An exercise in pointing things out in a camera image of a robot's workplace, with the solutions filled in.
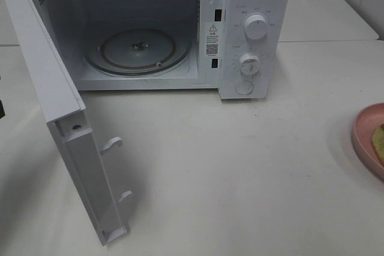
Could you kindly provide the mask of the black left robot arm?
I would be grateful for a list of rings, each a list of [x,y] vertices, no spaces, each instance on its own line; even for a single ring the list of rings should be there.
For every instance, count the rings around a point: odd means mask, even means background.
[[[0,101],[0,119],[3,118],[4,116],[5,116],[4,107],[3,107],[2,101]]]

